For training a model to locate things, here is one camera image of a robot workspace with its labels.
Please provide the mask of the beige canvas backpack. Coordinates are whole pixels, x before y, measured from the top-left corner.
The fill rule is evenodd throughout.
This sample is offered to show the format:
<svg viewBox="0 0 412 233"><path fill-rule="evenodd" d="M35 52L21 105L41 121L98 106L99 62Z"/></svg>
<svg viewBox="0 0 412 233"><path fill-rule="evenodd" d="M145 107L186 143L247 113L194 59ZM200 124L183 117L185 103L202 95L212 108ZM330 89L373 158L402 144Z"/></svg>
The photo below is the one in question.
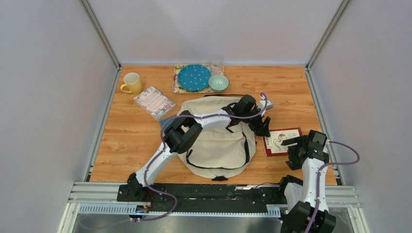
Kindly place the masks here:
<svg viewBox="0 0 412 233"><path fill-rule="evenodd" d="M178 113L187 110L192 114L209 115L240 100L256 103L250 95L207 96L183 102ZM193 146L178 157L195 175L220 181L240 175L255 153L255 133L247 123L240 122L235 126L201 132Z"/></svg>

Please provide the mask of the blue leather wallet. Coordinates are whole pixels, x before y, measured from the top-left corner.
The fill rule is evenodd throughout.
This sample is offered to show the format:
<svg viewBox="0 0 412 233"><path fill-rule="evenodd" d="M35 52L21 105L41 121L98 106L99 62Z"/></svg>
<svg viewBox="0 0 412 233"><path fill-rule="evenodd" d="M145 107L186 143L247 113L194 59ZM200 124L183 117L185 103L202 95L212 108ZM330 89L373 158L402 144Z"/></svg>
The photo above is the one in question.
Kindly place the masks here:
<svg viewBox="0 0 412 233"><path fill-rule="evenodd" d="M160 126L161 126L162 128L167 128L168 125L170 124L168 118L167 118L167 119L164 119L164 120L161 120L159 123L160 123Z"/></svg>

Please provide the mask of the floral cover book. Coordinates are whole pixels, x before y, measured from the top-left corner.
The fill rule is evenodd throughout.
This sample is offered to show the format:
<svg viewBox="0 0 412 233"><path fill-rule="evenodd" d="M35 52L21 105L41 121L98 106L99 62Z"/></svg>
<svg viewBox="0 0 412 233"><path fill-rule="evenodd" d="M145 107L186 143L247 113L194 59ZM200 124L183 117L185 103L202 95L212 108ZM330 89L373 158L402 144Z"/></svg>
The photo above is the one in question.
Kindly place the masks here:
<svg viewBox="0 0 412 233"><path fill-rule="evenodd" d="M157 121L161 121L176 106L154 86L149 86L135 96L134 102Z"/></svg>

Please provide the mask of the red white book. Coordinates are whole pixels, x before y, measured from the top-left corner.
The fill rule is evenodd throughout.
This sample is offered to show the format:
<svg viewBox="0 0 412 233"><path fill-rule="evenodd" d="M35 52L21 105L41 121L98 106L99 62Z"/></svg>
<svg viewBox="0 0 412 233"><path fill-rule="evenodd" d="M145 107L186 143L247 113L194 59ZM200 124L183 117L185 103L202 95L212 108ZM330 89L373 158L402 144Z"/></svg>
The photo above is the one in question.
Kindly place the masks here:
<svg viewBox="0 0 412 233"><path fill-rule="evenodd" d="M288 147L281 145L283 141L302 136L301 128L269 130L270 137L263 137L264 151L267 157L288 155Z"/></svg>

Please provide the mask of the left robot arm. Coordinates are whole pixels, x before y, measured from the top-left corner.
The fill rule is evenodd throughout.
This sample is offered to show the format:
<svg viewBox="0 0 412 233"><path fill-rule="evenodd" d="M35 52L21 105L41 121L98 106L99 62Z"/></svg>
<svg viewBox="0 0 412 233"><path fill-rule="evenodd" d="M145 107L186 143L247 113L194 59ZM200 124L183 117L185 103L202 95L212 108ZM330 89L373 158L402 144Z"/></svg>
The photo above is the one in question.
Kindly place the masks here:
<svg viewBox="0 0 412 233"><path fill-rule="evenodd" d="M241 174L257 151L256 136L268 137L270 101L242 97L207 96L188 100L178 115L161 128L161 144L153 157L132 173L124 194L136 201L148 197L158 174L174 157L195 175L223 181Z"/></svg>

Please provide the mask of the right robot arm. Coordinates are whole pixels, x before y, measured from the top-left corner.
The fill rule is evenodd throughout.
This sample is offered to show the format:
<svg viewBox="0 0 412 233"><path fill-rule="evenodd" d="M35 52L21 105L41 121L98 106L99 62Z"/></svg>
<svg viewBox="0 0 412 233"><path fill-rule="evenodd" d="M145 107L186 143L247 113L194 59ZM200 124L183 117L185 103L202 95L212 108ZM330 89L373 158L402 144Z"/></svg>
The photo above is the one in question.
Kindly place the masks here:
<svg viewBox="0 0 412 233"><path fill-rule="evenodd" d="M336 217L329 212L326 202L326 140L324 133L311 130L307 135L282 142L288 147L288 167L303 171L302 179L283 177L277 189L278 199L288 205L282 233L331 233L336 227Z"/></svg>

